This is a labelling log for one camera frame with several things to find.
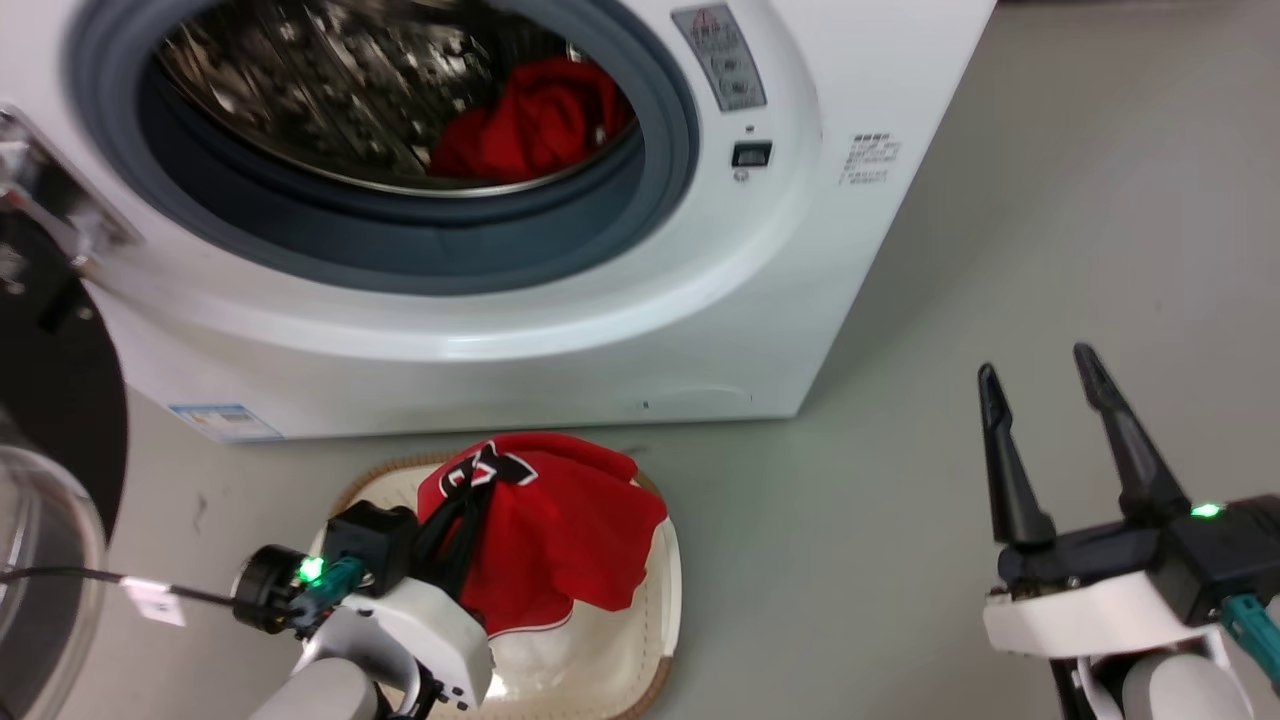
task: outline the teal connector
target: teal connector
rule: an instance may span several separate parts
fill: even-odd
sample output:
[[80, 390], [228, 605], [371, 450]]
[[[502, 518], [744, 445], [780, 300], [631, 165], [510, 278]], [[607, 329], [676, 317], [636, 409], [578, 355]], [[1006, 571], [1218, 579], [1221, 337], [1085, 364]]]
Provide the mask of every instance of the teal connector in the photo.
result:
[[1226, 634], [1271, 678], [1271, 687], [1280, 692], [1280, 628], [1271, 621], [1267, 609], [1252, 594], [1239, 594], [1222, 603], [1219, 619]]

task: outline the black cable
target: black cable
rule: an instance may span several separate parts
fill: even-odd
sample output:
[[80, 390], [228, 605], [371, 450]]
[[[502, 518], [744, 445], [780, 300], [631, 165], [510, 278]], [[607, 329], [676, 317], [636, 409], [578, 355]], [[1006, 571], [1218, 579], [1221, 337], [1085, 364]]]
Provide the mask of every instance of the black cable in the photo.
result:
[[[120, 584], [125, 578], [132, 575], [123, 575], [120, 573], [108, 573], [106, 570], [91, 570], [88, 568], [74, 568], [74, 566], [47, 566], [47, 568], [18, 568], [17, 570], [8, 570], [0, 573], [0, 584], [9, 584], [23, 578], [81, 578], [84, 580], [97, 580], [101, 583]], [[220, 605], [223, 607], [244, 607], [256, 609], [257, 606], [239, 602], [233, 597], [225, 594], [215, 594], [205, 591], [197, 591], [195, 588], [184, 588], [182, 585], [169, 585], [169, 592], [178, 597], [186, 597], [189, 600], [198, 600], [201, 602], [207, 602], [210, 605]]]

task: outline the beige basket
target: beige basket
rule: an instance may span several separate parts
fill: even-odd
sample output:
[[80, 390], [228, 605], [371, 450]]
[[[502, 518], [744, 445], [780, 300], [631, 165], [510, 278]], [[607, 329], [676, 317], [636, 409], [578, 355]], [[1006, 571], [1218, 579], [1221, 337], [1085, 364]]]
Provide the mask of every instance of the beige basket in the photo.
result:
[[[338, 514], [360, 500], [381, 507], [417, 509], [417, 487], [452, 454], [393, 460], [365, 473], [334, 503]], [[639, 487], [660, 497], [639, 474]], [[653, 705], [671, 673], [680, 635], [681, 574], [676, 528], [667, 518], [654, 530], [646, 578], [631, 607], [607, 612], [573, 603], [570, 619], [539, 630], [490, 638], [494, 680], [483, 707], [440, 705], [431, 717], [470, 720], [630, 720]]]

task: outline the white tag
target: white tag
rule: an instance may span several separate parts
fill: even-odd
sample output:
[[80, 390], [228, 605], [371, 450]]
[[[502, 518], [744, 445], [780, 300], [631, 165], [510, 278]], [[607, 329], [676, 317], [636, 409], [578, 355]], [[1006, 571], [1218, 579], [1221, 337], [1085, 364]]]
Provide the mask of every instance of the white tag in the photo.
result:
[[141, 578], [124, 578], [120, 580], [120, 587], [147, 620], [159, 620], [179, 626], [187, 625], [186, 618], [182, 616], [178, 596], [169, 592], [169, 585]]

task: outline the blue and white sticker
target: blue and white sticker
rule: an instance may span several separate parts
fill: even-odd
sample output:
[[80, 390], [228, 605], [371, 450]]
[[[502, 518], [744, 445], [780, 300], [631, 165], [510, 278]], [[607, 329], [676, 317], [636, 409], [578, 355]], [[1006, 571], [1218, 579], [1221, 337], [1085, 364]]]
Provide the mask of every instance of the blue and white sticker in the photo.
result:
[[282, 436], [243, 405], [170, 405], [169, 410], [219, 442], [279, 439]]

